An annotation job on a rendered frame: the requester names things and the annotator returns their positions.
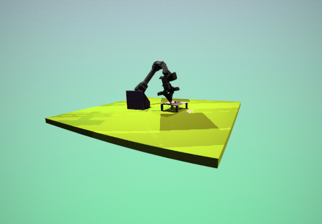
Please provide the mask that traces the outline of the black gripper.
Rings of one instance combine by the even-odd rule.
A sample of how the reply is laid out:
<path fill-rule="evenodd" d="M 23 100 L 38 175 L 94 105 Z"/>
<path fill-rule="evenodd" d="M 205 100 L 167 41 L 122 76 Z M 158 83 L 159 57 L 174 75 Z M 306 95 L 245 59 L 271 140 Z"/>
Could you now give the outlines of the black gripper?
<path fill-rule="evenodd" d="M 171 85 L 170 82 L 164 83 L 162 85 L 164 87 L 164 91 L 158 92 L 157 95 L 158 96 L 163 95 L 167 98 L 168 101 L 172 102 L 172 97 L 173 97 L 174 91 L 178 91 L 178 90 L 180 90 L 180 88 L 179 87 L 171 88 L 170 85 Z"/>

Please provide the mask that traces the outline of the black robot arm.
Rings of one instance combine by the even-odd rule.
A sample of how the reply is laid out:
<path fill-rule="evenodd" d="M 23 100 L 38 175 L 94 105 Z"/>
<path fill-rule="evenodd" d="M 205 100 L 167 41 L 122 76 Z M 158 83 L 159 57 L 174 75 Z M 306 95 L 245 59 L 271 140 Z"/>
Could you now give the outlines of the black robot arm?
<path fill-rule="evenodd" d="M 160 69 L 163 69 L 162 73 L 164 76 L 160 76 L 159 79 L 162 80 L 162 83 L 167 83 L 167 82 L 171 82 L 177 79 L 177 75 L 176 73 L 171 73 L 168 68 L 167 65 L 164 61 L 155 61 L 152 65 L 152 69 L 149 72 L 149 74 L 146 76 L 146 78 L 140 82 L 135 88 L 135 91 L 143 91 L 145 92 L 147 87 L 148 87 L 148 82 L 150 81 L 150 79 L 153 77 L 153 75 L 159 71 Z"/>

